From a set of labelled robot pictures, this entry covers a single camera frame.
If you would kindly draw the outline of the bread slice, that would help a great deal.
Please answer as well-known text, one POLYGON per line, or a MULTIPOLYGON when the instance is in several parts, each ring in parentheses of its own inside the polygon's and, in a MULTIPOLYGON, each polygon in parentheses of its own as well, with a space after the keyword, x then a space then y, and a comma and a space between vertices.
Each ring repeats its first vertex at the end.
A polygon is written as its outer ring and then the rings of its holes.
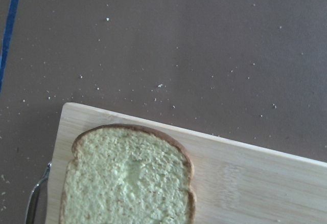
POLYGON ((193 223, 193 164, 169 135, 102 125, 73 142, 60 223, 193 223))

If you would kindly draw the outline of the wooden cutting board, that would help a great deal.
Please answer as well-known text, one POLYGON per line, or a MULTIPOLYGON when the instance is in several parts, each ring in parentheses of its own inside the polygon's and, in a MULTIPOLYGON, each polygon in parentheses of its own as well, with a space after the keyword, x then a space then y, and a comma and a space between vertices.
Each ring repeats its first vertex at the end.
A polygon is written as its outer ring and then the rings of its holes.
POLYGON ((58 223, 74 139, 104 124, 137 124, 182 144, 195 173, 196 223, 326 223, 326 163, 88 105, 63 105, 48 180, 46 223, 58 223))

